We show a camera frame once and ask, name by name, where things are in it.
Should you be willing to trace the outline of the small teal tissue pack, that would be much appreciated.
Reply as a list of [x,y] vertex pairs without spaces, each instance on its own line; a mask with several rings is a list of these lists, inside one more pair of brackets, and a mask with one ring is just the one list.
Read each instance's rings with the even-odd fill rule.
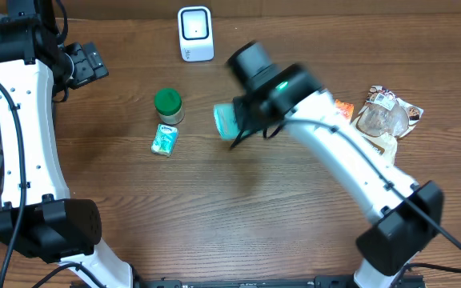
[[178,129],[173,126],[159,124],[151,144],[151,152],[170,157],[178,139]]

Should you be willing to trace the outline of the brown bread snack bag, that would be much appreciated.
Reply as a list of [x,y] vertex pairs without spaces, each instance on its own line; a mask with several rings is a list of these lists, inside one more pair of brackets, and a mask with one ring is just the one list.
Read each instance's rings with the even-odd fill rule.
[[394,164],[398,140],[412,132],[422,115],[422,108],[402,100],[386,87],[372,86],[351,125],[377,154]]

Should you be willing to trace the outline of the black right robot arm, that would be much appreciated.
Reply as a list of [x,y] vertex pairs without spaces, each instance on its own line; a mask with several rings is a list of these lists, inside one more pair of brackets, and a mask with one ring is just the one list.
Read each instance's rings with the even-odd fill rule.
[[359,205],[371,228],[356,245],[358,287],[393,287],[437,235],[443,192],[420,185],[375,152],[338,112],[331,93],[300,64],[282,70],[249,42],[226,62],[245,93],[233,100],[238,139],[279,125],[309,149]]

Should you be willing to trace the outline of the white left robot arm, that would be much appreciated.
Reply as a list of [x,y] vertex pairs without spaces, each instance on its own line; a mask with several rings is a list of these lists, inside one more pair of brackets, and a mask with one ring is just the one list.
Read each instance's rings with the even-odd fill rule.
[[66,44],[59,1],[9,1],[0,18],[0,242],[9,253],[71,270],[89,287],[136,287],[134,267],[102,239],[95,202],[76,199],[54,133],[55,96],[107,76],[93,43]]

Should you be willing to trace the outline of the teal wet wipes pack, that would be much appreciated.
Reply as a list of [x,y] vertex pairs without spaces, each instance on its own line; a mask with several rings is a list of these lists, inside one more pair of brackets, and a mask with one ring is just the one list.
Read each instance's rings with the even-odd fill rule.
[[222,140],[231,141],[238,137],[240,129],[232,103],[220,103],[214,106],[214,122]]

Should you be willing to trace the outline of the orange tissue pack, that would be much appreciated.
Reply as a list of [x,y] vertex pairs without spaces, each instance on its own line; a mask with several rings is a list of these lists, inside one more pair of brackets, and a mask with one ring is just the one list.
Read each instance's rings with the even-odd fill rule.
[[351,122],[355,108],[353,104],[335,99],[335,107],[348,122]]

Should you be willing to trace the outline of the green lid jar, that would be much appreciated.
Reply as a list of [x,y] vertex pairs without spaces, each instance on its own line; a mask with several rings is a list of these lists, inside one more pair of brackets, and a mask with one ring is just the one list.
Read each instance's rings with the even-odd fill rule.
[[172,88],[164,88],[154,96],[154,106],[159,118],[167,125],[177,125],[185,115],[182,98]]

